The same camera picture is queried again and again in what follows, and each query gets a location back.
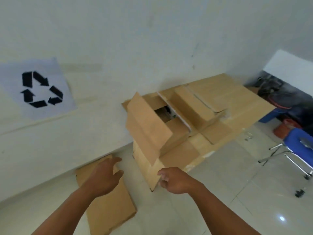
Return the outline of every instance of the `paper sign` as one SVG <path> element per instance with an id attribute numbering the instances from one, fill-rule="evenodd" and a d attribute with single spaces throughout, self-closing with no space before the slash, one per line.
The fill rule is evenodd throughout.
<path id="1" fill-rule="evenodd" d="M 76 109 L 56 58 L 0 64 L 0 83 L 32 120 Z"/>
<path id="2" fill-rule="evenodd" d="M 312 62 L 278 50 L 263 70 L 313 96 Z"/>

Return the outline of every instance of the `black caster wheel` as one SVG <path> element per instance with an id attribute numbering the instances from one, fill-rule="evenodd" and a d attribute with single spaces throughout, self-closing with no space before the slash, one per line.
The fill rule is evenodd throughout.
<path id="1" fill-rule="evenodd" d="M 300 198 L 300 197 L 303 196 L 304 193 L 305 193 L 305 192 L 304 192 L 303 189 L 297 190 L 297 191 L 295 192 L 295 197 Z"/>

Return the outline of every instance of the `black arrow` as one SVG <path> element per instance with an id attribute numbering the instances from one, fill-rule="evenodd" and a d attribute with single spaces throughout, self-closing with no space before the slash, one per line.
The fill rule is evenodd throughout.
<path id="1" fill-rule="evenodd" d="M 57 104 L 57 103 L 61 103 L 62 102 L 62 100 L 60 99 L 60 98 L 58 98 L 58 97 L 55 97 L 55 98 L 49 98 L 49 100 L 48 100 L 48 103 L 50 103 L 50 104 L 52 104 L 52 105 L 54 105 L 55 106 L 55 104 Z"/>
<path id="2" fill-rule="evenodd" d="M 40 107 L 47 106 L 47 103 L 45 101 L 32 102 L 32 103 L 29 103 L 29 104 L 32 105 L 35 108 L 40 108 Z"/>
<path id="3" fill-rule="evenodd" d="M 63 93 L 58 88 L 56 88 L 55 86 L 50 87 L 49 90 L 51 92 L 53 92 L 54 94 L 56 94 L 58 97 L 63 99 Z"/>
<path id="4" fill-rule="evenodd" d="M 26 90 L 23 90 L 21 93 L 24 94 L 24 102 L 32 102 L 33 101 L 34 94 L 30 90 L 26 89 Z"/>
<path id="5" fill-rule="evenodd" d="M 49 86 L 48 78 L 44 78 L 42 75 L 37 73 L 36 71 L 33 72 L 34 79 L 36 79 L 41 86 Z"/>
<path id="6" fill-rule="evenodd" d="M 23 79 L 23 86 L 30 87 L 30 88 L 33 87 L 32 72 L 22 73 L 22 79 Z"/>

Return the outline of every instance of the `chair seat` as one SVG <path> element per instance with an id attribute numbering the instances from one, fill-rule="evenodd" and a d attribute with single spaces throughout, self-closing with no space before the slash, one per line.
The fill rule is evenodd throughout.
<path id="1" fill-rule="evenodd" d="M 292 129 L 288 136 L 284 139 L 284 143 L 295 154 L 297 154 L 302 160 L 304 160 L 309 166 L 313 168 L 313 150 L 304 146 L 300 141 L 300 138 L 305 138 L 313 145 L 313 137 L 304 132 L 302 129 Z"/>

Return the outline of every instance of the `human hand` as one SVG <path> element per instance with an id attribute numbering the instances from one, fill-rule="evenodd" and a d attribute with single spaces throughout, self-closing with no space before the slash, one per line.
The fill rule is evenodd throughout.
<path id="1" fill-rule="evenodd" d="M 107 158 L 100 162 L 92 171 L 81 188 L 90 193 L 93 198 L 110 193 L 119 183 L 124 171 L 119 170 L 113 174 L 113 167 L 122 158 Z"/>
<path id="2" fill-rule="evenodd" d="M 178 167 L 162 168 L 157 174 L 162 179 L 159 185 L 173 194 L 190 193 L 194 188 L 203 186 L 201 182 L 192 178 Z"/>

